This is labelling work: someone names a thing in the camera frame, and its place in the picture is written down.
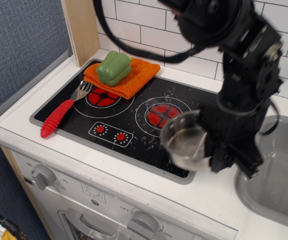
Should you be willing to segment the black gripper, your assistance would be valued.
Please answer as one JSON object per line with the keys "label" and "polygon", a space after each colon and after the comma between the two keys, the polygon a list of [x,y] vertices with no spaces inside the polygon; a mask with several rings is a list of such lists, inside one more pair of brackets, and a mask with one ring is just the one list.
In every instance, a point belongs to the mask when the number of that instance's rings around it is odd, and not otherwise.
{"label": "black gripper", "polygon": [[204,157],[211,157],[211,171],[218,173],[233,164],[253,178],[263,164],[255,135],[264,120],[264,107],[242,115],[226,113],[215,104],[199,105],[198,123],[207,132]]}

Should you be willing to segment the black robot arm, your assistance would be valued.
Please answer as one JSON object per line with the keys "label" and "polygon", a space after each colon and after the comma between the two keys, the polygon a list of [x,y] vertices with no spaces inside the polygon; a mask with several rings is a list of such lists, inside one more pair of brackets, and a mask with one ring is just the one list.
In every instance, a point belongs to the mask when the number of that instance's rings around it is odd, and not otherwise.
{"label": "black robot arm", "polygon": [[166,0],[194,51],[218,47],[224,82],[214,105],[196,118],[207,132],[205,156],[212,171],[237,164],[250,178],[263,163],[255,145],[271,96],[279,91],[281,36],[250,0]]}

